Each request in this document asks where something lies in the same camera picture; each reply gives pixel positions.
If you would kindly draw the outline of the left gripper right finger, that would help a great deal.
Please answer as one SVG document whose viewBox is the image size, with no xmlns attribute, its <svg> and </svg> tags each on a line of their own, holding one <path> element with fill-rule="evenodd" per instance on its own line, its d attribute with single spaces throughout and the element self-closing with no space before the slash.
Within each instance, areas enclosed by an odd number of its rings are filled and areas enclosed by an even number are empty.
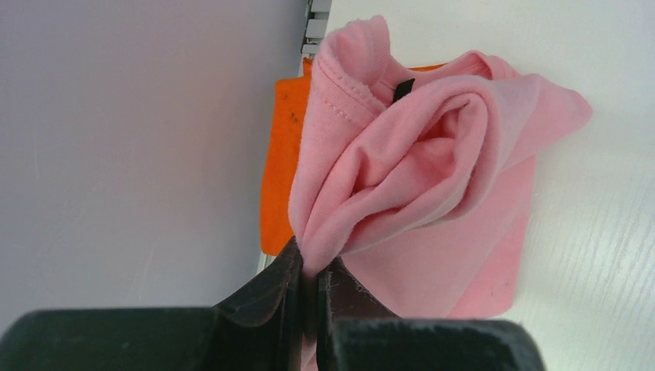
<svg viewBox="0 0 655 371">
<path fill-rule="evenodd" d="M 543 370 L 533 338 L 505 320 L 400 318 L 341 259 L 317 279 L 320 370 Z"/>
</svg>

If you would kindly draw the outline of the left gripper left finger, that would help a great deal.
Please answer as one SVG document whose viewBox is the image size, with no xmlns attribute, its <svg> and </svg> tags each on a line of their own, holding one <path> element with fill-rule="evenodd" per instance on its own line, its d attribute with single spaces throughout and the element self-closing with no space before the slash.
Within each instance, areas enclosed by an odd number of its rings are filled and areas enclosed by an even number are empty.
<svg viewBox="0 0 655 371">
<path fill-rule="evenodd" d="M 212 307 L 31 311 L 1 338 L 3 370 L 297 370 L 302 259 L 273 262 Z"/>
</svg>

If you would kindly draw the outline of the pink t shirt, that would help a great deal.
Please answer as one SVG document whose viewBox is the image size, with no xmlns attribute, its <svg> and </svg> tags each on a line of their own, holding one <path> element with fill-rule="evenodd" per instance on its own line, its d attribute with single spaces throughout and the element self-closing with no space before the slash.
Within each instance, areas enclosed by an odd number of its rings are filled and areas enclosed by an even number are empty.
<svg viewBox="0 0 655 371">
<path fill-rule="evenodd" d="M 334 259 L 403 318 L 491 318 L 514 292 L 537 153 L 589 103 L 470 51 L 434 70 L 392 57 L 381 16 L 315 56 L 290 225 L 315 281 Z"/>
</svg>

